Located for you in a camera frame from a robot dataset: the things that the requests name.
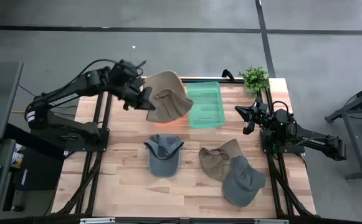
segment baseball cap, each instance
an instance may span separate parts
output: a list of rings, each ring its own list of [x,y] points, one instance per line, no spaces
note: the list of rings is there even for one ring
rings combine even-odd
[[[179,150],[184,141],[172,134],[155,134],[144,142],[150,172],[156,177],[171,177],[178,170]]]
[[[151,87],[149,101],[156,107],[149,110],[147,121],[168,123],[184,116],[193,106],[186,96],[181,79],[173,71],[163,71],[145,79],[145,87]]]
[[[244,156],[237,156],[231,159],[231,168],[222,183],[222,194],[231,204],[246,207],[265,187],[265,180],[265,174],[251,167]]]
[[[214,149],[201,148],[199,160],[203,171],[210,177],[224,181],[229,173],[231,159],[236,156],[244,156],[237,143],[237,139],[231,139]]]

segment green plastic tray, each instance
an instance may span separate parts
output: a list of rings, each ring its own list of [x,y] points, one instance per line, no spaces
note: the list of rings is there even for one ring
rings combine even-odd
[[[221,87],[218,82],[189,83],[188,97],[194,104],[189,111],[192,128],[214,128],[225,124]]]

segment wood grain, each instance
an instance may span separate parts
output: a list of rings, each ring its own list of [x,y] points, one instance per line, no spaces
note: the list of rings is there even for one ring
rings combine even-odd
[[[270,81],[273,101],[281,100],[292,111],[286,82],[283,78]],[[246,136],[244,122],[235,105],[249,106],[254,102],[243,85],[223,84],[222,100],[226,116],[220,128],[191,129],[185,116],[172,123],[147,122],[146,111],[124,111],[122,102],[113,100],[110,113],[110,140],[103,155],[95,199],[95,216],[111,217],[222,217],[273,218],[274,200],[266,156],[260,148],[259,128]],[[91,121],[97,97],[80,99],[76,120]],[[276,104],[275,109],[283,105]],[[147,150],[143,145],[152,134],[176,134],[185,144],[177,174],[157,178],[148,169]],[[218,146],[236,138],[250,164],[267,175],[267,182],[252,203],[245,208],[231,205],[221,194],[221,182],[208,177],[201,169],[198,152],[201,147]],[[85,153],[76,152],[64,162],[52,212],[58,211],[79,186]],[[305,166],[299,157],[285,155],[290,187],[309,211],[315,213]],[[280,191],[282,208],[284,194]]]

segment gray concrete floor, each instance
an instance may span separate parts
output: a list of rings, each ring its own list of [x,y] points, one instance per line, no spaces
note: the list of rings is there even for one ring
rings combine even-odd
[[[262,5],[268,29],[362,30],[360,0],[262,0]],[[254,0],[0,0],[0,24],[259,28]],[[358,171],[345,127],[323,119],[362,89],[362,36],[269,35],[269,43],[276,76],[287,80],[299,124],[347,143],[343,162],[307,150],[317,213],[362,221],[362,180],[344,180]],[[20,83],[33,93],[62,86],[97,58],[146,59],[146,75],[170,69],[182,76],[217,77],[224,68],[237,73],[250,65],[266,67],[260,34],[0,31],[0,62],[22,60]],[[19,89],[14,110],[31,99]],[[13,114],[11,122],[27,129],[21,115]],[[29,196],[33,207],[40,205],[31,213],[45,212],[51,194],[42,194]]]

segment potted plant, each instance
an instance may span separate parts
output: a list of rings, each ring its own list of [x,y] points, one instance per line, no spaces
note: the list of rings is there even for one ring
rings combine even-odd
[[[261,89],[269,89],[269,78],[267,71],[262,66],[250,67],[244,73],[239,72],[239,76],[244,79],[246,90],[252,91],[253,96],[258,96]]]

